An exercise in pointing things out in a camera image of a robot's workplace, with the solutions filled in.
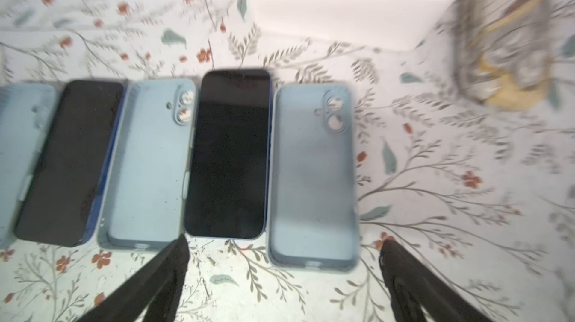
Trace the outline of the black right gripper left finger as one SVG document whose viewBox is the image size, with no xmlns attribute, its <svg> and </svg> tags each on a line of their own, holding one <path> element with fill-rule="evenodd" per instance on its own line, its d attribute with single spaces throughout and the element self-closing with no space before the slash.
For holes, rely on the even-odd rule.
<svg viewBox="0 0 575 322">
<path fill-rule="evenodd" d="M 189 261 L 187 239 L 180 235 L 79 320 L 175 320 Z"/>
</svg>

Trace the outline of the pale blue phone case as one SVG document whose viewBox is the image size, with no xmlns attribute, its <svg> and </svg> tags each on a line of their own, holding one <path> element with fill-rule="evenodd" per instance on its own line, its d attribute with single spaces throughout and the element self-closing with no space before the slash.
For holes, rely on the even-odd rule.
<svg viewBox="0 0 575 322">
<path fill-rule="evenodd" d="M 14 225 L 46 138 L 58 90 L 47 83 L 1 88 L 1 248 L 15 240 Z"/>
</svg>

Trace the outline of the light blue phone case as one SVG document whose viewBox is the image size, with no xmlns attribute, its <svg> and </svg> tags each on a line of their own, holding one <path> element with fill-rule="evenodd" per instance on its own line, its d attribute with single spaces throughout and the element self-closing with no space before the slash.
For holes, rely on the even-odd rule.
<svg viewBox="0 0 575 322">
<path fill-rule="evenodd" d="M 104 249 L 159 251 L 181 234 L 198 94 L 192 78 L 130 84 L 97 231 Z"/>
</svg>

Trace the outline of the black phone dark blue frame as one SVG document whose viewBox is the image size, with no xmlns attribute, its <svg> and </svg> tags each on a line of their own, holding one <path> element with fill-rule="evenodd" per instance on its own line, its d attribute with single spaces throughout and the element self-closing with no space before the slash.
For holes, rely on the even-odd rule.
<svg viewBox="0 0 575 322">
<path fill-rule="evenodd" d="M 272 97 L 263 69 L 203 77 L 184 213 L 188 234 L 252 240 L 263 232 Z"/>
</svg>

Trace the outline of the clear blue phone case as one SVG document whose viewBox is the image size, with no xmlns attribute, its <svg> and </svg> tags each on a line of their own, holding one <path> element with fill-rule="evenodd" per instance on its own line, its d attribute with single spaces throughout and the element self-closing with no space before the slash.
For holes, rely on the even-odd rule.
<svg viewBox="0 0 575 322">
<path fill-rule="evenodd" d="M 359 260 L 351 98 L 341 83 L 275 94 L 267 252 L 278 268 L 344 273 Z"/>
</svg>

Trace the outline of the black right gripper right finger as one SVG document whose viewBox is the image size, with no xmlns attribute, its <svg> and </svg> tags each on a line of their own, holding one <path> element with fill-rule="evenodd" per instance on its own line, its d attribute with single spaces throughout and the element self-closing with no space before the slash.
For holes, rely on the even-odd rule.
<svg viewBox="0 0 575 322">
<path fill-rule="evenodd" d="M 397 321 L 489 321 L 396 241 L 386 241 L 379 265 Z"/>
</svg>

